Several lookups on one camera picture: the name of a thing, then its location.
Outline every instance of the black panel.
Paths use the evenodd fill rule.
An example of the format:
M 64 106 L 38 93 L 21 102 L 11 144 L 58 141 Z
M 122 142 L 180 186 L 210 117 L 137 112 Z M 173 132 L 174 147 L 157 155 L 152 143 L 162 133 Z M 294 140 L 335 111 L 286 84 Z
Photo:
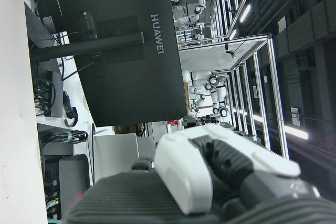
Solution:
M 327 5 L 327 22 L 330 33 L 336 33 L 336 0 L 325 0 Z
M 311 9 L 311 20 L 314 28 L 315 39 L 326 39 L 328 37 L 328 24 L 326 19 L 326 6 L 322 1 Z
M 79 31 L 79 14 L 89 11 L 98 24 L 98 37 L 115 31 L 116 20 L 137 17 L 134 23 L 120 22 L 116 29 L 139 29 L 144 33 L 143 55 L 126 48 L 126 59 L 113 59 L 104 52 L 106 76 L 97 79 L 92 68 L 79 72 L 84 93 L 97 126 L 165 121 L 186 115 L 185 95 L 170 0 L 59 0 L 67 31 Z M 158 14 L 164 53 L 157 52 L 151 15 Z M 73 36 L 71 42 L 79 41 Z M 89 63 L 88 56 L 75 57 L 77 68 Z

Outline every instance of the monitor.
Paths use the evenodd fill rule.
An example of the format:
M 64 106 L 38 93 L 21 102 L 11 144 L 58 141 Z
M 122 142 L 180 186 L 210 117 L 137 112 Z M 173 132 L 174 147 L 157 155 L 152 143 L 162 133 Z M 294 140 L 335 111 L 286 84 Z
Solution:
M 98 52 L 104 59 L 101 71 L 92 65 L 79 72 L 96 126 L 173 120 L 187 114 L 170 0 L 57 1 L 68 33 L 81 31 L 83 11 L 92 15 L 98 39 L 143 33 L 143 45 Z M 83 35 L 69 40 L 83 41 Z M 77 69 L 88 65 L 91 57 L 75 56 Z

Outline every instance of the ceiling light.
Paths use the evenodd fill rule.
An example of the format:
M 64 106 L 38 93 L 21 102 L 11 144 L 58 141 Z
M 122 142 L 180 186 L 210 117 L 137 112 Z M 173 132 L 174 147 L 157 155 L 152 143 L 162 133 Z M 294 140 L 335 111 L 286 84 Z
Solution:
M 308 133 L 305 131 L 301 131 L 289 126 L 284 126 L 283 127 L 285 129 L 285 132 L 294 136 L 297 136 L 299 138 L 303 138 L 303 139 L 308 139 Z
M 256 121 L 258 121 L 260 123 L 264 122 L 264 119 L 261 116 L 253 115 L 252 117 L 253 117 L 254 120 L 256 120 Z
M 236 29 L 234 29 L 234 30 L 232 31 L 232 33 L 231 33 L 230 37 L 229 37 L 229 40 L 232 40 L 232 39 L 233 39 L 233 37 L 236 35 L 236 33 L 237 33 L 237 30 L 236 30 Z
M 264 122 L 263 118 L 260 117 L 260 116 L 257 116 L 257 115 L 253 115 L 253 119 L 260 122 L 260 123 Z M 301 130 L 298 130 L 296 128 L 292 128 L 292 127 L 289 127 L 289 126 L 286 126 L 286 125 L 284 125 L 283 129 L 288 134 L 291 134 L 293 136 L 297 136 L 297 137 L 302 138 L 302 139 L 306 139 L 306 140 L 308 139 L 308 133 L 305 132 L 305 131 L 301 131 Z
M 249 13 L 250 10 L 251 10 L 251 4 L 249 4 L 248 6 L 246 6 L 246 8 L 245 8 L 245 10 L 243 12 L 243 15 L 240 18 L 240 22 L 241 23 L 245 20 L 245 18 L 246 18 L 247 14 Z

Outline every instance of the cable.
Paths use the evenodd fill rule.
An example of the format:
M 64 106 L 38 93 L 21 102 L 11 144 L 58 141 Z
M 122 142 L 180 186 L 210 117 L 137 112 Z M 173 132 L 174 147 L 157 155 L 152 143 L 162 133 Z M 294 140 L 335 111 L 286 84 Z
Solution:
M 64 71 L 65 71 L 65 66 L 64 66 L 64 60 L 63 58 L 61 58 L 62 61 L 62 81 L 65 81 L 66 79 L 70 78 L 71 76 L 73 76 L 75 73 L 78 73 L 79 71 L 86 69 L 87 67 L 90 67 L 91 65 L 95 64 L 95 62 L 90 62 L 89 64 L 87 64 L 86 66 L 76 70 L 75 72 L 69 74 L 68 76 L 64 77 Z
M 94 140 L 94 137 L 93 137 L 93 135 L 95 135 L 95 133 L 96 133 L 96 128 L 95 128 L 95 125 L 94 125 L 94 123 L 92 123 L 92 125 L 91 125 L 91 144 L 92 144 L 92 169 L 93 169 L 93 176 L 92 176 L 92 183 L 93 184 L 95 184 L 95 178 L 94 178 L 94 171 L 95 171 L 95 149 L 94 149 L 94 144 L 93 144 L 93 140 Z
M 70 59 L 67 59 L 67 57 L 63 57 L 65 60 L 72 60 L 74 57 L 72 56 Z
M 49 107 L 49 108 L 48 108 L 46 111 L 44 111 L 43 113 L 41 113 L 41 114 L 36 114 L 36 116 L 45 115 L 46 113 L 48 113 L 48 112 L 51 111 L 52 107 L 53 107 L 54 104 L 55 104 L 55 100 L 56 100 L 56 88 L 55 88 L 55 85 L 53 84 L 52 81 L 49 81 L 49 80 L 47 80 L 47 79 L 42 79 L 42 78 L 33 78 L 33 81 L 37 81 L 37 85 L 38 85 L 38 86 L 37 86 L 37 90 L 39 89 L 39 81 L 49 82 L 49 83 L 52 85 L 52 88 L 53 88 L 53 90 L 54 90 L 54 99 L 52 100 L 50 106 L 46 105 L 46 103 L 44 103 L 44 106 L 37 106 L 37 105 L 35 105 L 35 107 L 36 107 L 37 109 L 41 109 L 41 110 L 43 110 L 43 107 L 45 107 L 45 105 L 46 105 L 46 107 Z
M 42 144 L 42 147 L 45 148 L 50 143 L 83 143 L 88 137 L 89 134 L 86 131 L 75 130 L 64 133 L 55 133 Z
M 46 208 L 47 208 L 47 210 L 48 210 L 50 207 L 53 207 L 53 206 L 55 206 L 55 205 L 57 205 L 57 204 L 58 204 L 58 201 L 55 200 L 55 199 L 53 199 L 53 200 L 51 200 L 51 201 L 49 201 L 49 202 L 47 203 Z
M 44 159 L 44 154 L 43 154 L 43 147 L 42 147 L 42 141 L 41 139 L 39 138 L 38 139 L 38 144 L 40 146 L 40 156 L 41 156 L 41 167 L 42 167 L 42 179 L 43 179 L 43 184 L 44 185 L 51 185 L 51 183 L 46 183 L 45 181 L 45 177 L 46 177 L 46 162 L 45 162 L 45 159 Z
M 244 42 L 243 42 L 243 43 L 241 43 L 241 44 L 239 45 L 239 47 L 241 47 L 241 46 L 242 46 L 242 44 L 244 44 L 246 41 L 247 41 L 247 38 L 244 40 Z

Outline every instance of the white desk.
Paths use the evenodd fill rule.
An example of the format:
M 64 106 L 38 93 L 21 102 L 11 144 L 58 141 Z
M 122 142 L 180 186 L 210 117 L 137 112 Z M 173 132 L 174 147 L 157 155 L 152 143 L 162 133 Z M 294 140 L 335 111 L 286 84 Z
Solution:
M 65 127 L 62 119 L 36 120 L 23 0 L 0 0 L 0 222 L 47 223 L 36 123 Z M 74 62 L 67 62 L 67 73 Z M 90 132 L 78 75 L 64 83 L 79 110 L 75 129 Z M 75 153 L 86 153 L 85 143 Z

